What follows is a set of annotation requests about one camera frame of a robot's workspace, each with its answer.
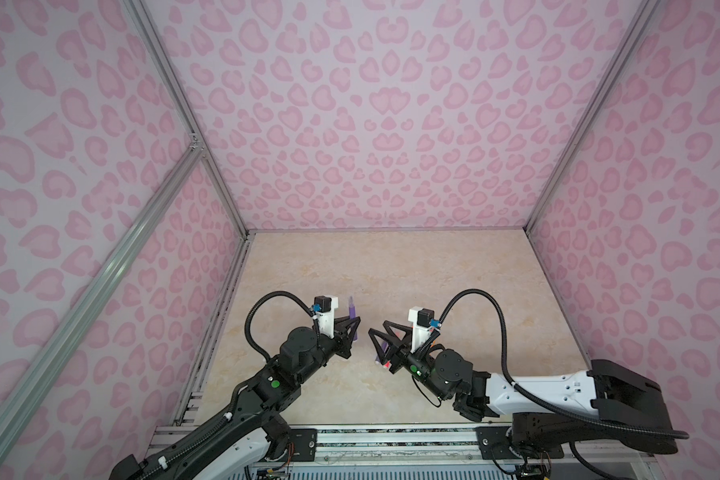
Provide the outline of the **purple marker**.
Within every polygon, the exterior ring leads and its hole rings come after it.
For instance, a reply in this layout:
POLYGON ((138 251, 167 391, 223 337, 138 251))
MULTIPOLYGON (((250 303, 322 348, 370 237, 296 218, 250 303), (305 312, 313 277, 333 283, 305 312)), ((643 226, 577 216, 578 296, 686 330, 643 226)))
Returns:
POLYGON ((377 352, 377 354, 378 354, 378 356, 377 356, 376 362, 379 363, 380 365, 382 365, 382 362, 384 362, 384 361, 387 361, 387 360, 391 361, 390 345, 386 341, 383 341, 381 343, 380 350, 377 352))
POLYGON ((348 312, 350 318, 355 318, 357 316, 356 305, 352 295, 350 295, 348 299, 348 312))

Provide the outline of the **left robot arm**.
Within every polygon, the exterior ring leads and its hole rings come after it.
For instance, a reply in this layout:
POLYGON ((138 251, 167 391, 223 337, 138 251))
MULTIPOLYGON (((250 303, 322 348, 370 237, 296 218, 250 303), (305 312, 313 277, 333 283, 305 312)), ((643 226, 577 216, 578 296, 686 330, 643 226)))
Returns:
POLYGON ((233 389, 230 402, 185 437, 142 461, 132 455, 111 479, 224 479, 259 460, 289 455, 292 429, 281 416, 302 385, 335 356, 351 356, 361 319, 342 317, 332 336, 292 330, 280 351, 233 389))

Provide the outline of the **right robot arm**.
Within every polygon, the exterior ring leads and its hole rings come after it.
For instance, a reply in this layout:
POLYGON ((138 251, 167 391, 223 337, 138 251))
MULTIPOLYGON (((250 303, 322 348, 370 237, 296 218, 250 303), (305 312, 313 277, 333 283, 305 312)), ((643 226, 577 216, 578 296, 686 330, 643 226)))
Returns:
POLYGON ((386 321, 369 337, 390 373, 406 371, 467 420, 511 417, 506 442, 517 452, 614 440, 639 452, 673 455, 678 441, 689 437, 673 427, 656 382, 609 360, 572 374, 507 379, 476 370, 433 339, 417 340, 411 326, 386 321))

